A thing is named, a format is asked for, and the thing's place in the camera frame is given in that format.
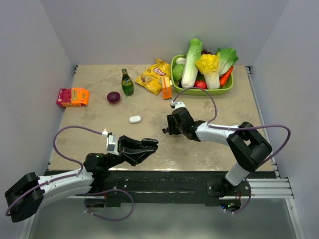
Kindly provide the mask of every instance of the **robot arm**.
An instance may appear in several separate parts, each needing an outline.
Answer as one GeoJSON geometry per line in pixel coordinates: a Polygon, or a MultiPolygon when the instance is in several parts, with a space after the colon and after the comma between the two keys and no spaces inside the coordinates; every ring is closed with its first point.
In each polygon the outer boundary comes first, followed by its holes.
{"type": "Polygon", "coordinates": [[[172,102],[174,108],[167,116],[168,128],[164,132],[171,134],[184,134],[188,139],[195,141],[211,141],[228,145],[232,150],[236,164],[226,174],[220,183],[214,185],[215,192],[224,197],[233,191],[243,179],[259,167],[271,153],[272,147],[256,130],[229,130],[230,128],[249,128],[251,123],[243,122],[241,125],[223,126],[208,124],[208,122],[194,121],[183,102],[172,102]]]}
{"type": "Polygon", "coordinates": [[[107,153],[90,153],[86,156],[84,168],[54,176],[37,177],[34,172],[24,175],[5,193],[12,222],[20,222],[36,213],[38,208],[52,202],[86,193],[102,191],[103,182],[110,175],[110,168],[127,162],[132,166],[142,163],[155,153],[156,139],[141,141],[121,136],[119,140],[111,133],[107,137],[107,153]]]}

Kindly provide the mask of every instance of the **bottle label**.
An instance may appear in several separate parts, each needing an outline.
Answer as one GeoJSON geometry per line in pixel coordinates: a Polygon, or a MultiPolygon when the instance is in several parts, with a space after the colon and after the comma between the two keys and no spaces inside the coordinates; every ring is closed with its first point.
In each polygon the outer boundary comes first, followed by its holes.
{"type": "Polygon", "coordinates": [[[124,83],[127,84],[127,85],[128,85],[130,82],[131,82],[131,79],[130,79],[130,78],[126,78],[126,79],[124,80],[124,83]]]}

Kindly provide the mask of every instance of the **table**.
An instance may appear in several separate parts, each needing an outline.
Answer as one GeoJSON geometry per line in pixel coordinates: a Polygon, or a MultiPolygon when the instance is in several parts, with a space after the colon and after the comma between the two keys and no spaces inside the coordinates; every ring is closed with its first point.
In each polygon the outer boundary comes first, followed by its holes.
{"type": "MultiPolygon", "coordinates": [[[[213,142],[196,142],[183,135],[163,134],[167,127],[166,115],[171,114],[169,100],[163,100],[161,93],[156,96],[135,83],[134,94],[125,96],[121,88],[123,68],[128,70],[132,80],[149,65],[79,65],[72,87],[83,87],[90,92],[87,107],[65,109],[61,127],[81,125],[102,131],[107,129],[116,136],[126,135],[133,139],[155,138],[159,149],[142,164],[131,167],[127,163],[118,165],[118,170],[223,170],[231,169],[235,158],[228,146],[213,142]],[[118,91],[121,101],[111,105],[106,100],[110,91],[118,91]],[[142,122],[130,124],[129,117],[140,115],[142,122]]],[[[234,86],[221,96],[214,96],[217,104],[215,124],[236,125],[248,121],[260,125],[254,96],[244,66],[233,69],[234,86]]],[[[207,96],[181,95],[194,120],[209,120],[214,116],[214,107],[207,96]]],[[[74,159],[84,162],[90,152],[105,153],[105,139],[97,134],[81,129],[67,129],[57,139],[59,150],[74,159]]],[[[79,165],[69,162],[55,152],[51,159],[50,170],[73,170],[79,165]]],[[[260,170],[271,171],[269,163],[260,170]]]]}

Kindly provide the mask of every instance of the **logo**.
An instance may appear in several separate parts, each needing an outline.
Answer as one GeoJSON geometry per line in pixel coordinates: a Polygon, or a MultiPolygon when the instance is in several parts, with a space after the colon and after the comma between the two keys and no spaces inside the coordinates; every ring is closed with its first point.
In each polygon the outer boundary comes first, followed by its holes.
{"type": "Polygon", "coordinates": [[[73,90],[71,93],[71,101],[77,101],[78,99],[79,98],[78,98],[76,90],[73,90]]]}
{"type": "Polygon", "coordinates": [[[164,76],[166,75],[165,72],[161,71],[161,69],[159,67],[155,67],[153,70],[156,74],[160,75],[160,76],[164,76]]]}

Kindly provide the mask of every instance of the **yellow chip bag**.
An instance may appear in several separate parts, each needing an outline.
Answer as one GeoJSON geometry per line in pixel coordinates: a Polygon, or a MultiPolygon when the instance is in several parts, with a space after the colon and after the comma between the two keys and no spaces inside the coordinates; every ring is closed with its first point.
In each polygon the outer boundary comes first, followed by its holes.
{"type": "Polygon", "coordinates": [[[166,76],[171,79],[170,64],[164,62],[159,58],[156,58],[155,64],[144,71],[139,77],[135,79],[135,81],[141,86],[144,86],[149,91],[158,95],[161,91],[161,78],[166,76]]]}

